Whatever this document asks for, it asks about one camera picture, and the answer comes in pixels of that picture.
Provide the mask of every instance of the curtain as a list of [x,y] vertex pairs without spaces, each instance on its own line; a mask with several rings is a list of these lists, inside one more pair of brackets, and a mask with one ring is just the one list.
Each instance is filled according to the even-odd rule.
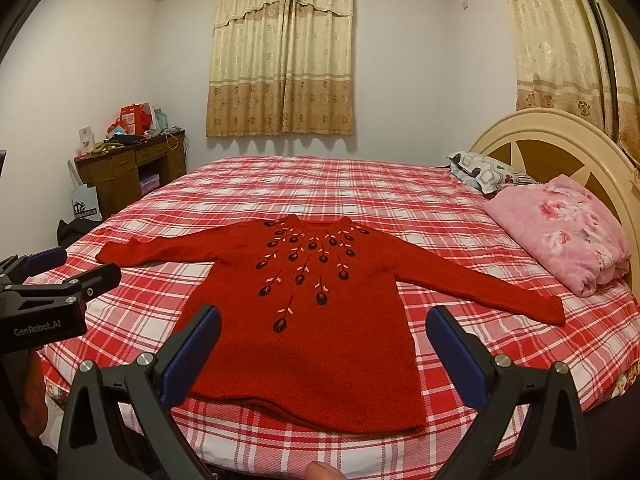
[[604,47],[587,0],[510,0],[514,18],[516,108],[558,108],[613,135]]
[[640,168],[640,49],[607,0],[597,0],[613,53],[618,96],[618,144]]
[[353,133],[353,0],[220,0],[208,136]]

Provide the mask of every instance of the folded blanket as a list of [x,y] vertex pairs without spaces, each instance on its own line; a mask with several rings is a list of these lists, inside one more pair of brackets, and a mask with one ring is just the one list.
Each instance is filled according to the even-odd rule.
[[509,187],[487,214],[564,286],[580,297],[629,270],[624,229],[591,192],[565,175]]

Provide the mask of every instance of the metal screw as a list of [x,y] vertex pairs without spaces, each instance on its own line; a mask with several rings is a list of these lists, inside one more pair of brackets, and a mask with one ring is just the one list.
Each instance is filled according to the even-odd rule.
[[554,369],[556,370],[556,372],[562,375],[569,373],[569,367],[562,361],[558,361],[556,364],[554,364]]
[[149,352],[144,352],[143,354],[140,354],[138,356],[138,358],[136,359],[136,362],[140,366],[146,366],[146,365],[150,364],[153,360],[154,360],[154,355],[153,354],[150,354]]
[[93,367],[94,367],[94,362],[87,360],[87,361],[82,361],[78,369],[81,372],[88,372]]
[[494,361],[500,368],[509,368],[511,366],[511,358],[505,354],[498,354],[494,357]]

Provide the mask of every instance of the sweater collar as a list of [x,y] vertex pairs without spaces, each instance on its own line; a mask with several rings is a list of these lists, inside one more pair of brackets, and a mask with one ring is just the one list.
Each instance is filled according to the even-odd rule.
[[329,221],[323,221],[323,222],[311,222],[311,221],[305,221],[303,219],[301,219],[298,215],[295,214],[290,214],[285,216],[281,221],[281,224],[287,224],[287,225],[292,225],[292,226],[300,226],[300,227],[308,227],[308,228],[324,228],[324,229],[331,229],[331,228],[342,228],[342,227],[347,227],[348,225],[351,224],[351,218],[349,218],[348,216],[343,216],[340,219],[337,220],[329,220]]

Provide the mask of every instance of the human hand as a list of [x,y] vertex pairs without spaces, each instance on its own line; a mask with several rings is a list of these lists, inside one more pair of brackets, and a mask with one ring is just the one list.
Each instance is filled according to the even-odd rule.
[[324,462],[312,462],[306,466],[305,480],[347,480],[347,477]]
[[39,437],[47,429],[49,409],[45,402],[46,388],[42,363],[35,350],[29,350],[27,375],[22,391],[20,421],[31,437]]

